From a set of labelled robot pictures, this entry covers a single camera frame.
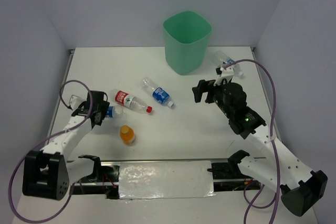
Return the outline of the small bottle blue cap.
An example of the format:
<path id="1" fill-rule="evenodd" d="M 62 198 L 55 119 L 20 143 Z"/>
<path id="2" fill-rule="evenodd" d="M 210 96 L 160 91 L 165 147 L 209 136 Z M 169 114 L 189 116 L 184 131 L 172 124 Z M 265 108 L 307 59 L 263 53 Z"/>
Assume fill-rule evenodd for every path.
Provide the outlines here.
<path id="1" fill-rule="evenodd" d="M 106 112 L 106 118 L 118 119 L 123 116 L 123 107 L 120 105 L 109 106 Z"/>

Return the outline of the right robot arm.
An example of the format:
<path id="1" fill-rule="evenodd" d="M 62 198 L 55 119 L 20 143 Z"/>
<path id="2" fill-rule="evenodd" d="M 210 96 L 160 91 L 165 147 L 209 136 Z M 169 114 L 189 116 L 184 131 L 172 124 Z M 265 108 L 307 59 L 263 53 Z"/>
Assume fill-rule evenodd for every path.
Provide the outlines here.
<path id="1" fill-rule="evenodd" d="M 279 193 L 283 205 L 295 216 L 303 216 L 325 192 L 328 177 L 302 163 L 278 139 L 270 137 L 266 121 L 248 107 L 247 95 L 241 85 L 216 80 L 200 80 L 192 88 L 194 100 L 215 103 L 228 118 L 233 132 L 256 147 L 268 163 L 258 161 L 244 150 L 228 158 L 228 171 L 233 177 L 246 175 Z"/>

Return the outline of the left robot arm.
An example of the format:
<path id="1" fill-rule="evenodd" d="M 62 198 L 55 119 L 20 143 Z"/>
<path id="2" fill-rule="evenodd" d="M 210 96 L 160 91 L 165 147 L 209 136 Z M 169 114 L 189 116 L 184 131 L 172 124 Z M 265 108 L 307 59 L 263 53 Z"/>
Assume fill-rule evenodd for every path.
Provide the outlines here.
<path id="1" fill-rule="evenodd" d="M 80 141 L 106 117 L 110 103 L 102 91 L 91 91 L 85 101 L 73 98 L 76 108 L 62 134 L 38 151 L 30 151 L 24 161 L 23 194 L 61 200 L 73 183 L 83 177 L 98 181 L 103 174 L 97 156 L 80 155 L 68 161 Z"/>

